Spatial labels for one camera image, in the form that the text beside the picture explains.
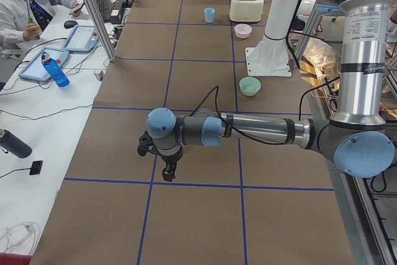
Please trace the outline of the light blue plastic cup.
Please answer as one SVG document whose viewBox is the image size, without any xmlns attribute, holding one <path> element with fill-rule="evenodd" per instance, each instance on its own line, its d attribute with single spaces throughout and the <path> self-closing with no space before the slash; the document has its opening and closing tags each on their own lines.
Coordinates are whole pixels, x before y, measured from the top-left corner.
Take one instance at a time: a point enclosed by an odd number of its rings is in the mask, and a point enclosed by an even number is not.
<svg viewBox="0 0 397 265">
<path fill-rule="evenodd" d="M 204 19 L 207 24 L 211 24 L 215 18 L 216 10 L 213 7 L 206 7 L 204 10 Z"/>
</svg>

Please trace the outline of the mint green bowl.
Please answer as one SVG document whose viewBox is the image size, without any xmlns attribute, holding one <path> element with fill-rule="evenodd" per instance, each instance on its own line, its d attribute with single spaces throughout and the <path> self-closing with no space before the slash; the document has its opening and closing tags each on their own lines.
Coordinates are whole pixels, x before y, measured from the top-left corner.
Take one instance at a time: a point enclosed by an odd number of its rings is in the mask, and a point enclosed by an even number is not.
<svg viewBox="0 0 397 265">
<path fill-rule="evenodd" d="M 245 96 L 255 96 L 261 90 L 261 82 L 252 76 L 243 77 L 239 81 L 239 90 Z"/>
</svg>

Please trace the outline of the small grey adapter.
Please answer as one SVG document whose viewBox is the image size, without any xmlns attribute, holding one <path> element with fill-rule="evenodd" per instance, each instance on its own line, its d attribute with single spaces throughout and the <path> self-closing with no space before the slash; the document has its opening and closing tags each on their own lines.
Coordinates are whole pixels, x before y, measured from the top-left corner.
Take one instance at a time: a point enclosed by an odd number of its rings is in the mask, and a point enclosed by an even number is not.
<svg viewBox="0 0 397 265">
<path fill-rule="evenodd" d="M 94 76 L 96 77 L 97 80 L 102 81 L 103 78 L 104 78 L 103 70 L 95 70 L 94 71 Z"/>
</svg>

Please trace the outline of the small black square device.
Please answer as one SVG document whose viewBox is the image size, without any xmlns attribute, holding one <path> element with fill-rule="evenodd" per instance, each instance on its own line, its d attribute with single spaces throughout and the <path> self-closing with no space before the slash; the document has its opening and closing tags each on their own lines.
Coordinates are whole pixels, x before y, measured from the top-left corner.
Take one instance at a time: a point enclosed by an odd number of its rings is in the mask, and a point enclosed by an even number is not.
<svg viewBox="0 0 397 265">
<path fill-rule="evenodd" d="M 30 167 L 29 175 L 30 176 L 39 175 L 42 169 L 42 164 L 43 164 L 42 160 L 33 161 Z"/>
</svg>

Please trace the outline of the blue water bottle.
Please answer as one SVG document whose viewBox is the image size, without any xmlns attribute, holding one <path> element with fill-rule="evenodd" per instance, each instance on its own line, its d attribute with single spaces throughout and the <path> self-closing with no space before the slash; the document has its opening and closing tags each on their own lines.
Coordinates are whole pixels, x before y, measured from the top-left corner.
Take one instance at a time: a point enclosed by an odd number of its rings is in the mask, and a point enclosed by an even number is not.
<svg viewBox="0 0 397 265">
<path fill-rule="evenodd" d="M 65 88 L 69 85 L 69 79 L 64 74 L 56 60 L 54 60 L 48 52 L 43 52 L 41 55 L 42 65 L 48 72 L 52 80 L 60 88 Z"/>
</svg>

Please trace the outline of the dark grey thermos bottle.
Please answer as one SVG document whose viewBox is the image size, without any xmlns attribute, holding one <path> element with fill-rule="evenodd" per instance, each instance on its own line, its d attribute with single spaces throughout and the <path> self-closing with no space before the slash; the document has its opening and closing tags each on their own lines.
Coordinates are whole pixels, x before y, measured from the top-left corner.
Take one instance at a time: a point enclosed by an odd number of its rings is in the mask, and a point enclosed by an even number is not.
<svg viewBox="0 0 397 265">
<path fill-rule="evenodd" d="M 27 158 L 32 148 L 8 130 L 1 129 L 1 147 L 18 158 Z"/>
</svg>

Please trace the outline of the far teach pendant tablet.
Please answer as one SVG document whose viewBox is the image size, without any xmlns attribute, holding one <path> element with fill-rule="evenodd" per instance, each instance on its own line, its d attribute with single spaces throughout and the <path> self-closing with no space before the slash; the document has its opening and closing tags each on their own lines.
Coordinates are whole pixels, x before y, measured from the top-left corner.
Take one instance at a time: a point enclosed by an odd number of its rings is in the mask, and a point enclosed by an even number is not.
<svg viewBox="0 0 397 265">
<path fill-rule="evenodd" d="M 99 36 L 93 25 L 76 25 L 63 44 L 62 49 L 74 53 L 88 53 L 98 41 Z"/>
</svg>

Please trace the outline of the pink bowl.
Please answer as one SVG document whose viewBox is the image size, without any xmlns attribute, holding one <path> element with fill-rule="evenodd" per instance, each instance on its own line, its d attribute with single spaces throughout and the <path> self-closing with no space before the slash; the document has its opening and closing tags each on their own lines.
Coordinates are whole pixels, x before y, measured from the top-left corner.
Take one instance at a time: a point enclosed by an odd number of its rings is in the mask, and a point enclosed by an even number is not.
<svg viewBox="0 0 397 265">
<path fill-rule="evenodd" d="M 237 24 L 234 26 L 234 34 L 240 39 L 246 39 L 250 36 L 252 27 L 248 24 Z"/>
</svg>

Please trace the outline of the clear safety glasses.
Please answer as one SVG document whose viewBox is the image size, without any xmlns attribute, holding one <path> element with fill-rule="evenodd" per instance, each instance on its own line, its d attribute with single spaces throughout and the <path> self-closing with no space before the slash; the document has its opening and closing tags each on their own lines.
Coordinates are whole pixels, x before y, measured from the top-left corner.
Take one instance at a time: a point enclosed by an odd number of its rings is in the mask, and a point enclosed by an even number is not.
<svg viewBox="0 0 397 265">
<path fill-rule="evenodd" d="M 1 232 L 1 252 L 33 255 L 40 227 L 35 222 L 22 222 Z"/>
</svg>

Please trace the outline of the near teach pendant tablet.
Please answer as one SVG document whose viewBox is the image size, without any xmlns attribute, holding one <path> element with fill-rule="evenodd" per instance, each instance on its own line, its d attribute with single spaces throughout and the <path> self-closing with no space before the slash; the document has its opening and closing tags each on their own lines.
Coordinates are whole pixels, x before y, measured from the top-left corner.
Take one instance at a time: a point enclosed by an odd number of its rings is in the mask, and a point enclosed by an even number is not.
<svg viewBox="0 0 397 265">
<path fill-rule="evenodd" d="M 29 61 L 29 63 L 19 72 L 18 76 L 22 79 L 28 81 L 38 81 L 38 82 L 47 82 L 51 79 L 50 74 L 42 65 L 42 54 L 43 52 L 47 52 L 52 59 L 54 59 L 59 68 L 62 68 L 63 65 L 69 58 L 69 51 L 43 47 L 33 59 Z"/>
</svg>

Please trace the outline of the cream white toaster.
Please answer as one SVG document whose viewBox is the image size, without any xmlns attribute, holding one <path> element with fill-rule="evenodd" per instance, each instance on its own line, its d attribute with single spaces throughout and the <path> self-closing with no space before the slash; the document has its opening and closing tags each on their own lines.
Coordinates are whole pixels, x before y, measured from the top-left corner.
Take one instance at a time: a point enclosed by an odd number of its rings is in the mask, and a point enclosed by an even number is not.
<svg viewBox="0 0 397 265">
<path fill-rule="evenodd" d="M 264 0 L 231 0 L 230 20 L 233 22 L 259 22 L 262 19 Z"/>
</svg>

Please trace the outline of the black computer mouse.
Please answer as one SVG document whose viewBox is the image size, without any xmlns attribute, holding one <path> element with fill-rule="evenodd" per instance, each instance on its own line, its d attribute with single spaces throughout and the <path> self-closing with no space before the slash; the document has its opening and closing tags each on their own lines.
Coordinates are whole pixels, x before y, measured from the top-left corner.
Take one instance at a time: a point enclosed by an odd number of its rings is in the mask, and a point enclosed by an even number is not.
<svg viewBox="0 0 397 265">
<path fill-rule="evenodd" d="M 65 29 L 71 29 L 76 25 L 78 25 L 78 23 L 75 20 L 67 20 L 64 22 L 63 27 Z"/>
</svg>

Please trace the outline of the crumpled clear plastic bag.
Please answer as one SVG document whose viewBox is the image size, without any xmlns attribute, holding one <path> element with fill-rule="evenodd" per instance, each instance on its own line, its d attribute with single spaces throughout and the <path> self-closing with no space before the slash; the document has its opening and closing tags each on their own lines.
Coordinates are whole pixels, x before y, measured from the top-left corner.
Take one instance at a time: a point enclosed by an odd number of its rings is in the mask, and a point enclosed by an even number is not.
<svg viewBox="0 0 397 265">
<path fill-rule="evenodd" d="M 302 54 L 300 68 L 316 78 L 336 78 L 340 75 L 341 58 L 332 46 L 311 38 Z"/>
</svg>

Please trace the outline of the person in white coat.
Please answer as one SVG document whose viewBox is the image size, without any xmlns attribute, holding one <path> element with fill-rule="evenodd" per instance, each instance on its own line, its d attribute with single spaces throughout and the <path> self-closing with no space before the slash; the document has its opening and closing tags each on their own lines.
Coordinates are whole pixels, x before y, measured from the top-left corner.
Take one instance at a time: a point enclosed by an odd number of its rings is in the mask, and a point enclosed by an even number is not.
<svg viewBox="0 0 397 265">
<path fill-rule="evenodd" d="M 1 49 L 26 53 L 52 21 L 61 5 L 77 17 L 77 0 L 1 0 Z"/>
</svg>

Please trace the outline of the aluminium frame post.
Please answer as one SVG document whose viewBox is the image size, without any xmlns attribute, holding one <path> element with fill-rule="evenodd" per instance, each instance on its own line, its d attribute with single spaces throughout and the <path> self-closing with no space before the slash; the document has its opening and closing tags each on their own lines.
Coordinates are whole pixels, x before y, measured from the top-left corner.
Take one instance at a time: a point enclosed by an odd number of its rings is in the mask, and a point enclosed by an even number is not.
<svg viewBox="0 0 397 265">
<path fill-rule="evenodd" d="M 107 29 L 105 28 L 104 21 L 102 20 L 102 17 L 100 16 L 100 12 L 99 12 L 99 9 L 97 7 L 95 0 L 83 0 L 83 1 L 84 1 L 85 5 L 87 6 L 87 10 L 91 17 L 91 20 L 93 21 L 93 23 L 97 29 L 97 32 L 99 34 L 99 39 L 100 39 L 101 44 L 105 50 L 107 58 L 109 59 L 110 62 L 115 61 L 115 59 L 116 59 L 115 50 L 114 50 L 114 47 L 109 39 Z"/>
</svg>

